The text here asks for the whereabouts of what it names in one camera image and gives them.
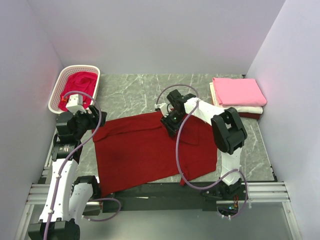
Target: laundry basket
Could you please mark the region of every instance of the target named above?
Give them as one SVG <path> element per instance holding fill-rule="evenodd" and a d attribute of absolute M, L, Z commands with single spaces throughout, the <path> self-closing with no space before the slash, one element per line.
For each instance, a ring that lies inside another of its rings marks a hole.
<path fill-rule="evenodd" d="M 75 74 L 77 72 L 91 72 L 98 75 L 98 79 L 96 80 L 94 92 L 93 92 L 93 98 L 96 99 L 98 87 L 99 87 L 99 79 L 100 79 L 100 70 L 96 66 L 90 66 L 90 65 L 72 65 L 67 66 L 65 69 L 63 69 L 60 72 L 60 75 L 54 85 L 53 91 L 51 93 L 51 97 L 48 103 L 48 107 L 51 112 L 55 114 L 60 114 L 64 111 L 62 111 L 58 105 L 61 100 L 61 93 L 65 89 L 68 77 L 72 74 Z"/>

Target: gray marble surface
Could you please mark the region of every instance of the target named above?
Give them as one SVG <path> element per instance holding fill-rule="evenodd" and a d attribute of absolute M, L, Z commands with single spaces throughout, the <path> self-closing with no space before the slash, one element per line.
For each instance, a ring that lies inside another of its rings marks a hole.
<path fill-rule="evenodd" d="M 242 78 L 241 75 L 221 74 L 123 74 L 123 75 L 101 75 L 96 100 L 102 111 L 107 112 L 107 121 L 150 113 L 154 111 L 155 101 L 162 89 L 173 84 L 183 83 L 195 87 L 199 97 L 212 103 L 209 83 L 213 77 Z M 182 95 L 191 93 L 186 87 L 175 87 Z M 168 102 L 165 96 L 167 90 L 161 97 L 160 103 Z M 241 152 L 241 170 L 249 181 L 273 181 L 272 168 L 263 143 L 258 122 L 255 119 L 242 118 L 243 125 L 247 131 L 248 138 Z M 83 139 L 90 136 L 88 131 Z M 193 181 L 216 181 L 221 173 L 221 155 L 218 151 L 217 168 Z M 95 146 L 92 140 L 84 145 L 80 164 L 76 176 L 95 175 L 98 176 Z M 180 176 L 166 177 L 156 182 L 179 182 Z"/>

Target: folded towel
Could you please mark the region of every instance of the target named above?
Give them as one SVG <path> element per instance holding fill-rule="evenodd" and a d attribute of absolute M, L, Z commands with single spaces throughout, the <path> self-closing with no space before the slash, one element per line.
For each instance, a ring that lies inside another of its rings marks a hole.
<path fill-rule="evenodd" d="M 223 108 L 223 106 L 219 104 L 219 101 L 217 99 L 214 84 L 212 82 L 210 82 L 209 86 L 210 86 L 210 91 L 211 91 L 211 95 L 212 95 L 213 105 Z M 261 106 L 229 106 L 229 107 L 235 108 L 238 111 L 238 113 L 250 113 L 250 114 L 261 115 L 264 111 Z"/>
<path fill-rule="evenodd" d="M 267 104 L 257 82 L 252 78 L 212 79 L 217 100 L 222 106 L 261 107 Z"/>

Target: pink folded cloth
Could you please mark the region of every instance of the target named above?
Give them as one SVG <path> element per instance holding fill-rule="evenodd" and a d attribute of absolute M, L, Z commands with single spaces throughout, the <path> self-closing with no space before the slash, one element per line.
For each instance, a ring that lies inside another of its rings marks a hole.
<path fill-rule="evenodd" d="M 262 94 L 257 82 L 252 78 L 212 79 L 218 102 L 222 106 L 262 107 L 267 100 Z"/>

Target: white basket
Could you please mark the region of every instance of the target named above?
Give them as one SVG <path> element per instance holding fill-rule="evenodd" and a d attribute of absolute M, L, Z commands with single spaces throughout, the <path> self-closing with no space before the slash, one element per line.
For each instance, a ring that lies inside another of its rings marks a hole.
<path fill-rule="evenodd" d="M 65 89 L 68 77 L 72 74 L 75 74 L 77 72 L 91 72 L 95 73 L 98 75 L 98 79 L 96 80 L 94 92 L 93 92 L 93 98 L 96 99 L 97 97 L 97 92 L 98 92 L 98 87 L 99 87 L 99 79 L 100 79 L 100 70 L 96 66 L 90 66 L 90 65 L 72 65 L 72 66 L 67 66 L 65 69 L 63 69 L 60 72 L 60 75 L 54 85 L 53 91 L 51 93 L 51 97 L 48 103 L 48 107 L 51 112 L 54 114 L 60 114 L 63 113 L 58 105 L 60 103 L 60 95 Z"/>

